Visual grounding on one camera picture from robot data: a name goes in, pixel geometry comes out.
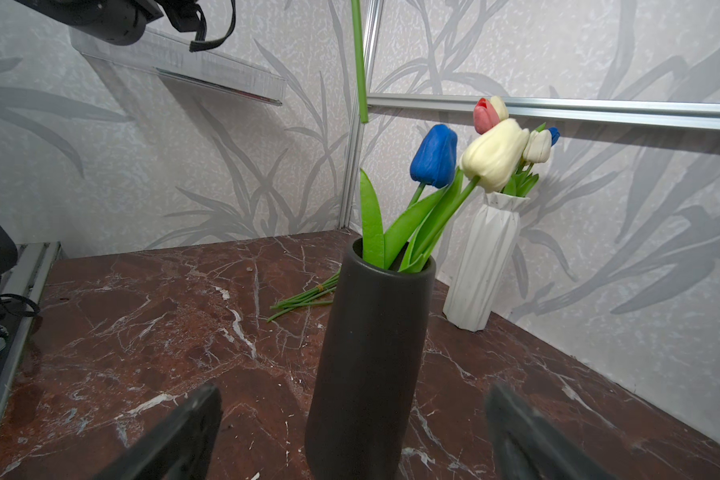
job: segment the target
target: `marble tabletop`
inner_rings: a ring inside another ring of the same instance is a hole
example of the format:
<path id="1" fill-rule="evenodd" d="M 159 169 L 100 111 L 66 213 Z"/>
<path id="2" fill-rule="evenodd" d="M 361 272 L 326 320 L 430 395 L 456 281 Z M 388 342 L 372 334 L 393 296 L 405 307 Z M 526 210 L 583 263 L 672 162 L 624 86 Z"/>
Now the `marble tabletop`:
<path id="1" fill-rule="evenodd" d="M 208 478 L 310 478 L 303 451 L 328 306 L 267 323 L 339 266 L 334 230 L 61 260 L 3 424 L 0 478 L 89 478 L 204 382 L 223 418 Z M 442 316 L 437 283 L 399 478 L 497 478 L 482 411 L 506 382 L 619 478 L 720 479 L 720 445 L 494 315 Z"/>

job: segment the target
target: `flower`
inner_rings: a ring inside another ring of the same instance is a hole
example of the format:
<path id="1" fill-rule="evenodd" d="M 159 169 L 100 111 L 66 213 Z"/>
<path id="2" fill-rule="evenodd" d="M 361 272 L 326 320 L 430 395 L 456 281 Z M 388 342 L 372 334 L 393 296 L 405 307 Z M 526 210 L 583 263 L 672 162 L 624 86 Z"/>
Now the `flower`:
<path id="1" fill-rule="evenodd" d="M 436 188 L 450 185 L 456 175 L 456 141 L 450 128 L 433 126 L 413 157 L 411 178 Z"/>
<path id="2" fill-rule="evenodd" d="M 490 103 L 484 98 L 478 101 L 478 104 L 474 106 L 472 118 L 474 120 L 474 129 L 482 135 L 498 125 L 500 121 L 507 120 L 509 113 L 501 97 L 493 96 L 490 98 Z"/>
<path id="3" fill-rule="evenodd" d="M 552 133 L 549 130 L 530 132 L 528 144 L 523 150 L 523 158 L 532 164 L 542 164 L 550 158 Z"/>
<path id="4" fill-rule="evenodd" d="M 554 146 L 557 143 L 557 139 L 560 138 L 560 131 L 552 127 L 550 128 L 550 133 L 552 134 L 552 146 Z"/>
<path id="5" fill-rule="evenodd" d="M 513 118 L 502 120 L 473 141 L 461 155 L 464 175 L 479 176 L 478 185 L 486 192 L 500 191 L 518 166 L 528 135 L 528 129 L 520 129 Z"/>

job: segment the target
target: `floral wallpaper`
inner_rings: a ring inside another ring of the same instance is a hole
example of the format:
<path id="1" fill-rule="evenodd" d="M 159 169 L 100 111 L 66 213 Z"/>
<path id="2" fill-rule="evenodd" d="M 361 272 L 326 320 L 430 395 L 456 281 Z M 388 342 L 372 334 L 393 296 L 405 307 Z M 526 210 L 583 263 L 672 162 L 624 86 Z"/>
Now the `floral wallpaper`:
<path id="1" fill-rule="evenodd" d="M 376 92 L 720 102 L 720 0 L 388 1 L 379 44 Z M 426 131 L 448 123 L 459 153 L 477 134 L 470 115 L 373 113 L 362 167 L 389 223 Z M 720 134 L 548 125 L 563 138 L 494 310 L 720 442 Z M 443 235 L 446 283 L 481 201 Z"/>
<path id="2" fill-rule="evenodd" d="M 202 6 L 214 38 L 230 5 Z M 70 256 L 335 228 L 351 20 L 336 0 L 238 5 L 220 51 L 284 77 L 276 107 L 86 59 L 65 25 L 0 1 L 0 223 Z"/>

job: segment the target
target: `white vase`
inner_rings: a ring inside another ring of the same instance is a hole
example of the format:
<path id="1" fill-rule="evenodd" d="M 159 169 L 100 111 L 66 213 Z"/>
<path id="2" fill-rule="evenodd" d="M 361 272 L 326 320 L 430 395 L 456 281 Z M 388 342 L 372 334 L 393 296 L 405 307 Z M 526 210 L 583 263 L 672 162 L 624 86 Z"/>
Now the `white vase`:
<path id="1" fill-rule="evenodd" d="M 457 327 L 485 328 L 496 292 L 520 232 L 519 208 L 528 198 L 493 192 L 483 196 L 451 282 L 443 313 Z"/>

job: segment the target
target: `blue tulip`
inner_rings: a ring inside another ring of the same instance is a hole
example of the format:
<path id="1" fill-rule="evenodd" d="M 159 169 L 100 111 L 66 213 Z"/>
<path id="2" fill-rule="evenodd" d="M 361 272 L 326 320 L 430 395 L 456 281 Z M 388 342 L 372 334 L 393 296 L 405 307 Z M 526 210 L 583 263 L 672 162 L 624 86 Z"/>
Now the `blue tulip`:
<path id="1" fill-rule="evenodd" d="M 552 127 L 550 128 L 550 133 L 552 134 L 552 145 L 554 145 L 557 143 L 557 139 L 560 138 L 560 131 Z"/>
<path id="2" fill-rule="evenodd" d="M 411 178 L 442 188 L 456 175 L 456 132 L 445 125 L 435 125 L 424 137 L 411 162 Z"/>

